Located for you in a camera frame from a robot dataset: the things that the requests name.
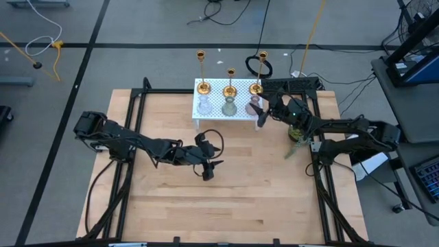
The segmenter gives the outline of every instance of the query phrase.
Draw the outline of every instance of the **white cable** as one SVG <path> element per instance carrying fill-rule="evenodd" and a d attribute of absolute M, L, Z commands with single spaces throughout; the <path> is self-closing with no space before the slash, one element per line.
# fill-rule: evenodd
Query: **white cable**
<path fill-rule="evenodd" d="M 48 49 L 53 43 L 55 43 L 55 42 L 61 37 L 62 27 L 61 27 L 58 23 L 49 20 L 48 18 L 46 18 L 45 16 L 43 16 L 42 14 L 40 14 L 38 11 L 36 11 L 35 7 L 32 5 L 32 3 L 30 3 L 30 0 L 26 0 L 26 1 L 27 1 L 27 3 L 30 5 L 30 7 L 35 11 L 35 13 L 36 13 L 37 15 L 39 15 L 41 18 L 45 19 L 46 21 L 48 21 L 48 22 L 50 22 L 50 23 L 52 23 L 52 24 L 54 24 L 54 25 L 57 25 L 57 26 L 60 28 L 60 33 L 59 33 L 59 35 L 58 35 L 55 39 L 52 38 L 52 37 L 50 37 L 50 36 L 40 36 L 40 37 L 38 37 L 38 38 L 35 38 L 35 39 L 31 40 L 30 42 L 28 42 L 28 44 L 26 44 L 26 47 L 25 47 L 25 52 L 26 52 L 26 54 L 29 55 L 29 56 L 37 56 L 37 55 L 40 55 L 40 54 L 42 54 L 43 52 L 45 52 L 45 51 L 46 51 L 46 50 L 47 50 L 47 49 Z M 42 49 L 41 51 L 39 51 L 39 52 L 37 52 L 37 53 L 35 53 L 35 54 L 30 54 L 30 53 L 27 51 L 27 48 L 28 48 L 33 42 L 35 42 L 35 41 L 37 41 L 37 40 L 39 40 L 39 39 L 42 39 L 42 38 L 49 38 L 49 39 L 50 39 L 50 43 L 46 46 L 46 48 Z"/>

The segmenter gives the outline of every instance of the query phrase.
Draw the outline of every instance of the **keyboard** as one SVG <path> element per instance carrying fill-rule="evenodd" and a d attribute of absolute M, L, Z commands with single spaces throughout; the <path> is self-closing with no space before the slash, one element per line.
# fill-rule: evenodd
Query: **keyboard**
<path fill-rule="evenodd" d="M 263 90 L 267 92 L 283 89 L 289 93 L 302 93 L 304 90 L 320 90 L 322 88 L 318 77 L 262 79 L 261 83 Z"/>
<path fill-rule="evenodd" d="M 413 168 L 418 184 L 432 203 L 439 201 L 439 158 Z"/>

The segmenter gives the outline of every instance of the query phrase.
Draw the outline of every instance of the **gray desk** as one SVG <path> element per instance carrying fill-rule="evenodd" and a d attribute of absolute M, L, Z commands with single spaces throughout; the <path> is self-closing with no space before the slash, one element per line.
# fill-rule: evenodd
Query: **gray desk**
<path fill-rule="evenodd" d="M 382 59 L 373 60 L 372 68 L 407 140 L 439 142 L 439 84 L 395 88 Z"/>
<path fill-rule="evenodd" d="M 439 203 L 431 203 L 410 171 L 411 167 L 439 156 L 439 142 L 433 142 L 439 141 L 439 84 L 395 88 L 385 72 L 387 66 L 384 61 L 373 60 L 372 67 L 404 135 L 410 142 L 400 144 L 397 149 L 401 166 L 421 207 L 439 215 Z M 439 226 L 437 220 L 426 217 L 432 226 Z"/>

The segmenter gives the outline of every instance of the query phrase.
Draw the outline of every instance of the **gray floor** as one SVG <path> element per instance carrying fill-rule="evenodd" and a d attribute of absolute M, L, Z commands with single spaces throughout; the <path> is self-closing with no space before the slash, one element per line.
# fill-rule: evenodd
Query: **gray floor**
<path fill-rule="evenodd" d="M 42 14 L 59 22 L 66 43 L 88 42 L 102 0 L 70 0 L 71 7 L 41 8 Z M 137 1 L 111 0 L 97 42 L 99 43 L 256 43 L 266 1 L 254 0 L 232 26 L 197 19 L 205 0 Z M 246 1 L 225 0 L 218 20 L 237 16 Z M 319 0 L 272 1 L 263 43 L 306 43 Z M 328 1 L 313 43 L 322 45 L 378 45 L 397 22 L 399 11 L 393 0 Z M 39 19 L 31 10 L 16 10 L 0 3 L 0 30 L 16 42 L 57 34 L 56 27 Z M 32 76 L 32 88 L 0 87 L 0 105 L 13 107 L 15 120 L 0 142 L 0 246 L 11 245 L 18 235 L 43 165 L 47 158 L 64 106 L 85 49 L 63 49 L 58 65 L 63 82 L 51 81 L 13 49 L 0 49 L 0 75 Z M 268 50 L 273 78 L 286 78 L 290 50 Z M 244 60 L 251 49 L 206 49 L 206 76 L 221 78 L 234 67 L 237 78 L 251 78 Z M 294 53 L 293 70 L 299 70 L 303 50 Z M 371 73 L 370 61 L 382 56 L 343 54 L 311 50 L 304 73 L 319 73 L 330 81 L 349 82 Z M 56 51 L 50 49 L 37 59 L 50 69 Z M 140 87 L 147 76 L 155 88 L 191 88 L 199 77 L 195 49 L 94 49 L 78 97 L 67 124 L 40 208 L 27 239 L 28 244 L 73 239 L 76 234 L 94 154 L 73 139 L 72 129 L 83 110 L 105 112 L 113 89 Z M 355 85 L 325 84 L 337 100 L 344 99 Z M 375 81 L 346 111 L 345 117 L 365 114 L 395 124 L 385 96 Z M 428 225 L 422 214 L 406 211 L 393 214 L 398 199 L 370 180 L 358 184 L 368 234 L 379 244 L 435 246 L 439 230 Z"/>

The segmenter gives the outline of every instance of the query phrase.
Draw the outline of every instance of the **clear glass vase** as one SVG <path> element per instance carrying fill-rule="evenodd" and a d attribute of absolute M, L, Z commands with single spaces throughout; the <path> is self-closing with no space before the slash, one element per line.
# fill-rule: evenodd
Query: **clear glass vase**
<path fill-rule="evenodd" d="M 259 105 L 259 96 L 258 95 L 253 95 L 250 98 L 250 101 L 246 104 L 246 112 L 249 115 L 255 116 L 257 113 L 256 113 L 256 111 L 254 111 L 253 107 L 250 104 L 253 104 L 253 105 L 255 105 L 255 106 L 260 108 L 261 105 Z"/>
<path fill-rule="evenodd" d="M 231 96 L 226 97 L 226 103 L 224 103 L 224 105 L 221 107 L 221 111 L 224 115 L 231 117 L 236 114 L 237 107 L 234 101 L 235 101 L 234 97 Z"/>
<path fill-rule="evenodd" d="M 208 115 L 212 112 L 213 106 L 209 101 L 209 97 L 207 95 L 200 95 L 199 98 L 200 103 L 198 103 L 197 111 L 201 115 Z"/>

